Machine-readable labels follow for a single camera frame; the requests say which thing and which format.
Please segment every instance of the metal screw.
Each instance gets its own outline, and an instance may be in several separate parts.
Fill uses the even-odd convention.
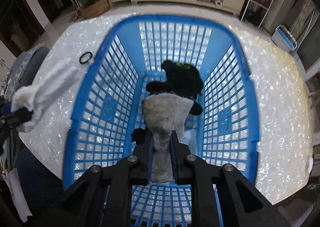
[[[231,164],[225,164],[223,167],[228,172],[231,172],[233,170],[233,168],[234,168],[233,165],[231,165]]]
[[[195,155],[192,155],[192,154],[187,155],[187,160],[189,160],[189,161],[195,161],[196,159],[197,159],[197,157]]]
[[[137,158],[135,155],[128,156],[128,160],[129,160],[130,162],[136,162],[137,159],[138,159],[138,158]]]
[[[90,168],[91,172],[92,173],[97,173],[100,171],[100,166],[98,165],[93,165],[91,168]]]

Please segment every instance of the black ring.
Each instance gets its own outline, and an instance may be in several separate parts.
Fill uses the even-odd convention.
[[[89,54],[90,56],[88,56],[87,59],[83,60],[83,57],[86,57],[87,54]],[[93,57],[93,54],[92,54],[90,51],[85,52],[85,53],[83,53],[83,54],[80,56],[80,58],[79,58],[79,63],[80,63],[80,64],[85,64],[85,63],[89,62],[89,60],[90,60],[92,57]]]

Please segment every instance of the dirty white sock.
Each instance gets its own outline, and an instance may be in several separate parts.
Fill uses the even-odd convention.
[[[169,151],[172,130],[179,141],[184,133],[184,123],[193,101],[171,93],[151,95],[142,102],[143,119],[153,133],[153,163],[151,181],[169,182],[173,179]]]

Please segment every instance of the embossed logo on basket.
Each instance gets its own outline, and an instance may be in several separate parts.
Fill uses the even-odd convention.
[[[231,107],[218,112],[218,136],[231,133]]]
[[[106,94],[103,106],[101,109],[100,118],[106,122],[113,121],[116,113],[117,101],[111,97],[110,94]]]

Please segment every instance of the white paper roll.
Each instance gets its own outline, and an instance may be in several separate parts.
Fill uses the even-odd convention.
[[[222,6],[222,2],[221,0],[213,0],[216,6],[221,7]]]

